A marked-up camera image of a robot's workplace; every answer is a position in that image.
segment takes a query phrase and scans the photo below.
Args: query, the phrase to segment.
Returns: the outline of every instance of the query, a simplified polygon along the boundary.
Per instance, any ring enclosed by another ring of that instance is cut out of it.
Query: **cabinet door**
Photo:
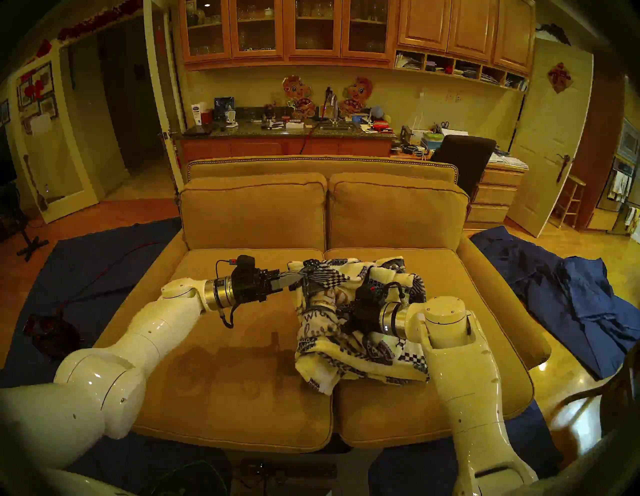
[[[342,56],[391,60],[396,11],[395,0],[343,0]]]
[[[535,34],[535,2],[500,0],[493,64],[528,74],[533,62]]]
[[[282,0],[229,0],[233,58],[282,57]]]
[[[447,52],[489,62],[498,0],[453,0]]]
[[[398,44],[444,52],[450,20],[451,0],[402,0]]]
[[[185,62],[231,58],[228,0],[180,0]]]
[[[284,0],[287,55],[339,57],[342,0]]]

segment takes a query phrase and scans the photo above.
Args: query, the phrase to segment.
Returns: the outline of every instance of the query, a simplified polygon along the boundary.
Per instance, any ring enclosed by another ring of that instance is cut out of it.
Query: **red decoration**
[[[63,28],[58,33],[58,40],[61,42],[70,40],[73,38],[79,38],[80,36],[93,33],[112,22],[117,21],[121,17],[126,15],[132,15],[142,8],[143,0],[126,0],[117,7],[109,10],[104,10],[93,17],[79,22],[71,28]]]

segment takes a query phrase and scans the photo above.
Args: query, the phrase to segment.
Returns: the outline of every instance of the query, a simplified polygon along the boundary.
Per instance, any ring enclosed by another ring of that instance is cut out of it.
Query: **towel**
[[[296,370],[316,391],[330,396],[340,379],[371,378],[394,385],[429,379],[419,344],[353,329],[345,313],[363,283],[371,287],[380,307],[390,301],[424,303],[422,278],[406,273],[402,257],[375,262],[311,259],[290,262],[288,268],[305,275],[296,289]],[[398,288],[388,286],[392,282],[403,287],[402,300]]]

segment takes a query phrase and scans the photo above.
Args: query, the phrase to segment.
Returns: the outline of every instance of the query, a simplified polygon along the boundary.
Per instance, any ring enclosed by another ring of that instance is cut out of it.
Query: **white door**
[[[41,92],[34,94],[38,82]],[[58,41],[47,55],[14,72],[8,87],[12,136],[43,220],[52,222],[98,203],[67,112]],[[49,115],[45,126],[43,114]]]
[[[556,93],[549,71],[562,62],[572,85]],[[536,39],[533,71],[511,155],[529,172],[507,216],[533,236],[542,232],[566,181],[589,109],[593,55],[562,43]],[[566,166],[564,157],[568,156]]]
[[[177,91],[177,76],[173,65],[173,49],[170,39],[169,5],[166,0],[144,0],[145,38],[149,73],[156,98],[156,108],[160,119],[162,135],[159,137],[173,173],[178,192],[184,188],[184,181],[175,153],[173,135],[184,131],[182,106]]]

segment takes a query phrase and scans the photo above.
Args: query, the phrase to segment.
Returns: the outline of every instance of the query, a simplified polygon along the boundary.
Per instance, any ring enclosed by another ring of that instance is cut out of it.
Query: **wooden stool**
[[[579,192],[579,196],[575,195],[576,190],[578,189],[578,186],[580,186],[580,192]],[[562,190],[562,192],[560,193],[560,196],[558,197],[558,200],[556,202],[556,206],[554,206],[554,213],[557,214],[557,217],[554,215],[551,215],[551,217],[549,218],[549,221],[551,221],[551,219],[557,220],[558,224],[556,224],[555,222],[552,222],[551,224],[553,224],[554,226],[556,226],[558,229],[560,229],[562,227],[562,224],[564,222],[564,218],[567,216],[572,216],[573,217],[573,223],[568,223],[571,227],[573,227],[575,229],[575,223],[578,220],[578,212],[580,211],[580,201],[582,200],[582,196],[584,194],[584,187],[587,186],[587,184],[584,181],[581,181],[580,179],[578,179],[576,176],[569,174],[569,177],[567,178],[566,183],[564,184],[564,188]],[[565,190],[570,190],[569,196],[564,196],[563,194],[565,192]],[[575,204],[575,209],[572,209],[572,211],[569,211],[569,208]]]

